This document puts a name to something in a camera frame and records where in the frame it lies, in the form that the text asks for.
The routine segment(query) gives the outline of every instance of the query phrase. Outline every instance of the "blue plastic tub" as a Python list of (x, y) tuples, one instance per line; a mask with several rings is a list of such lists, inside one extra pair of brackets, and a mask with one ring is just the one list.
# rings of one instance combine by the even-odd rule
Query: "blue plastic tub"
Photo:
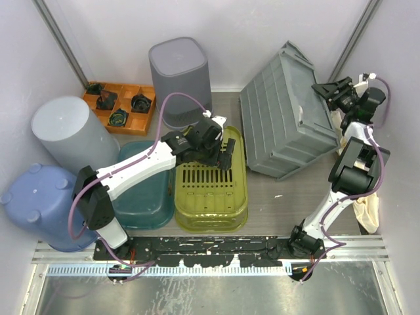
[[(122, 147), (118, 161), (151, 147), (153, 141), (130, 142)], [(175, 210), (174, 170), (164, 171), (131, 187), (113, 202), (115, 216), (128, 229), (151, 230), (167, 224)]]
[[(0, 197), (13, 224), (47, 242), (57, 251), (71, 252), (86, 248), (96, 240), (90, 230), (76, 241), (67, 230), (68, 213), (72, 205), (76, 176), (58, 166), (33, 164), (20, 175)], [(74, 213), (73, 231), (79, 234), (83, 217)]]

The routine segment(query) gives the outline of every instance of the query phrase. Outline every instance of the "ventilation slots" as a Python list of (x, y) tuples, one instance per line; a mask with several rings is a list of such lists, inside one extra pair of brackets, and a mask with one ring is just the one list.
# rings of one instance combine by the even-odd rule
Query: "ventilation slots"
[(182, 183), (187, 187), (233, 187), (232, 170), (203, 169), (201, 165), (184, 165), (182, 170)]

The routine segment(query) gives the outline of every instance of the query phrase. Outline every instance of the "gray storage crate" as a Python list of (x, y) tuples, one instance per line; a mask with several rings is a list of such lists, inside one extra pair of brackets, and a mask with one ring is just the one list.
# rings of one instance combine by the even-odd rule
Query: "gray storage crate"
[(339, 147), (327, 104), (312, 90), (314, 83), (314, 65), (288, 41), (242, 90), (251, 170), (285, 179)]

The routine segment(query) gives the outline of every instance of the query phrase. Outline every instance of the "gray plastic bin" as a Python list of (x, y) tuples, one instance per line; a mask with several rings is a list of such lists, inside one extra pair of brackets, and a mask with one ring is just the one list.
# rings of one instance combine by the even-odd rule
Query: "gray plastic bin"
[[(188, 94), (212, 110), (209, 63), (195, 40), (180, 37), (155, 45), (149, 50), (149, 61), (159, 111), (173, 92)], [(202, 113), (192, 100), (175, 95), (168, 100), (163, 121), (169, 128), (183, 129), (197, 123)]]
[(291, 42), (240, 93), (247, 164), (277, 179), (339, 147), (314, 65)]
[(65, 169), (78, 174), (117, 163), (119, 144), (87, 103), (76, 96), (54, 98), (32, 118), (32, 131)]

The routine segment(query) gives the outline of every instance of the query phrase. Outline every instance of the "gray floor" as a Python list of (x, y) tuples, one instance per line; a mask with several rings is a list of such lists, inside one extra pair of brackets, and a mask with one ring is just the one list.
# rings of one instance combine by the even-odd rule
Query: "gray floor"
[[(228, 125), (242, 128), (240, 118), (239, 93), (213, 93), (213, 109), (216, 115), (226, 116)], [(153, 140), (158, 125), (157, 112), (150, 126), (149, 135), (115, 135), (120, 144), (139, 140)], [(162, 128), (161, 135), (169, 131)], [(307, 217), (322, 201), (328, 190), (328, 174), (335, 161), (335, 154), (324, 157), (315, 164), (284, 180), (276, 182), (273, 178), (247, 170), (249, 195), (249, 217), (246, 225), (234, 235), (289, 235), (292, 228)], [(350, 207), (332, 225), (333, 234), (358, 235), (356, 217)], [(131, 235), (183, 236), (191, 235), (181, 230), (174, 219), (159, 230), (131, 231)]]
[(287, 276), (47, 277), (38, 315), (382, 315), (370, 262), (323, 262), (303, 285)]

